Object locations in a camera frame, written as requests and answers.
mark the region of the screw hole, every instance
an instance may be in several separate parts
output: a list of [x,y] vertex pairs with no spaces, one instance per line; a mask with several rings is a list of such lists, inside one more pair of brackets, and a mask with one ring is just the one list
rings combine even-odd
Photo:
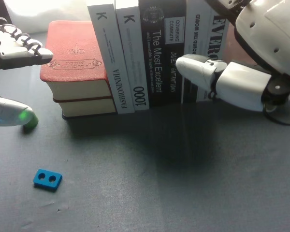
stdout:
[[52,175],[51,177],[49,177],[49,182],[54,182],[56,180],[56,177],[54,175]]
[[44,173],[40,173],[40,174],[38,175],[38,179],[39,179],[39,180],[44,180],[44,178],[45,178],[45,174],[44,174]]

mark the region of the stacked books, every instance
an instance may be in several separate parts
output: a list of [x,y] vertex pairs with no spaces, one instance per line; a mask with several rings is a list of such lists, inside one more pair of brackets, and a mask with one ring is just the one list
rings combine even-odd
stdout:
[[87,0],[91,22],[53,22],[41,79],[66,117],[207,100],[181,76],[184,54],[223,59],[229,22],[205,0]]
[[116,112],[91,22],[52,22],[46,48],[54,57],[41,67],[40,78],[52,90],[64,118]]

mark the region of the robotic arm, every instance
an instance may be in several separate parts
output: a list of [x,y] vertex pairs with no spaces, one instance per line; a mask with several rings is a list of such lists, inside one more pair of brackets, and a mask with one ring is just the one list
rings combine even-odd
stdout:
[[[0,17],[0,69],[15,69],[49,63],[53,53],[28,34]],[[0,126],[35,127],[38,119],[33,110],[18,101],[0,97]]]
[[235,106],[269,113],[290,99],[290,0],[207,0],[234,25],[235,38],[259,64],[185,55],[176,62],[192,83]]

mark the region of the red book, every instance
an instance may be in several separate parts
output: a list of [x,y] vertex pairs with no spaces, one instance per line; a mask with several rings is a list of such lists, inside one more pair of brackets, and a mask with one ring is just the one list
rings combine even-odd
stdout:
[[49,85],[53,100],[60,104],[66,117],[116,112],[90,21],[50,23],[45,47],[54,57],[42,65],[40,79]]

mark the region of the blue lego brick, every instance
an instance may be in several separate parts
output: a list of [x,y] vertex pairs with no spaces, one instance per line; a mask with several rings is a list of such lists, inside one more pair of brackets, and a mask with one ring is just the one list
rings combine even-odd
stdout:
[[62,180],[60,173],[39,169],[33,179],[35,187],[56,191]]

